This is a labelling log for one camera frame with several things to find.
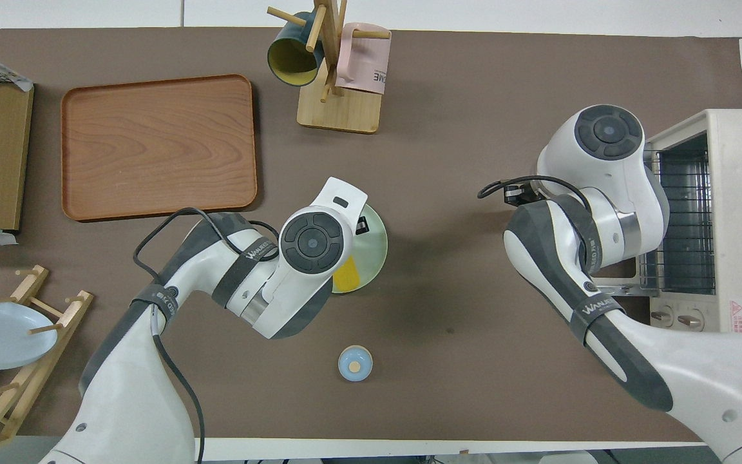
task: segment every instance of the screw hole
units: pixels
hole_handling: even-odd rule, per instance
[[[737,420],[737,411],[734,409],[727,409],[724,413],[722,418],[723,422],[732,422],[734,420]]]

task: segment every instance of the dark teal mug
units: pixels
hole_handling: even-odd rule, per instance
[[[277,79],[289,85],[301,87],[311,83],[325,56],[321,41],[317,41],[313,53],[305,49],[314,16],[314,12],[295,14],[305,21],[305,26],[289,21],[268,47],[268,67]]]

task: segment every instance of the warning label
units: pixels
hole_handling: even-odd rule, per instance
[[[742,306],[729,302],[731,308],[731,331],[742,334]]]

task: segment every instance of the small blue round object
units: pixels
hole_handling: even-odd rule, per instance
[[[371,353],[365,347],[359,345],[351,345],[342,350],[341,355],[339,355],[339,373],[351,382],[365,380],[371,373],[371,367],[373,366],[374,359],[371,359]]]

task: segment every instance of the brown tablecloth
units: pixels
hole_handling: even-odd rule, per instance
[[[0,247],[0,296],[41,264],[42,297],[97,296],[21,434],[60,435],[86,360],[147,284],[133,248],[161,218],[78,223],[60,206],[59,103],[70,88],[239,73],[255,89],[260,194],[244,214],[277,228],[328,176],[368,193],[388,261],[309,328],[268,341],[194,295],[163,336],[203,402],[211,437],[689,441],[619,387],[513,270],[510,208],[477,200],[531,171],[570,115],[613,103],[648,135],[704,108],[742,108],[736,39],[394,32],[379,133],[295,122],[298,91],[265,64],[276,29],[0,30],[0,61],[36,82],[20,246]],[[195,220],[144,258],[161,266]],[[336,370],[368,347],[365,382]]]

